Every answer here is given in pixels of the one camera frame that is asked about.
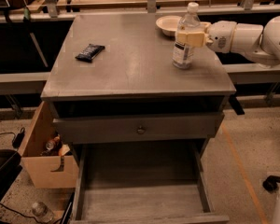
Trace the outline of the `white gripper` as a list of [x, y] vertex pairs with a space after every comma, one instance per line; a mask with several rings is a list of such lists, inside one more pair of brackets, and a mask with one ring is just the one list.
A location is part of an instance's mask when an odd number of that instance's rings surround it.
[[200, 28], [208, 29], [205, 32], [177, 32], [175, 39], [177, 42], [192, 47], [203, 47], [207, 45], [214, 52], [228, 53], [231, 51], [231, 41], [237, 23], [235, 21], [218, 21], [213, 24], [208, 21], [201, 21]]

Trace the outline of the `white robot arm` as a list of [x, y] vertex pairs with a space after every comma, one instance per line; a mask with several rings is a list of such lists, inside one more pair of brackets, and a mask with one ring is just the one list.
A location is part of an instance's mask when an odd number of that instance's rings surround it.
[[280, 64], [280, 16], [265, 26], [235, 21], [202, 22], [199, 28], [177, 28], [175, 40], [193, 48], [238, 53], [251, 62]]

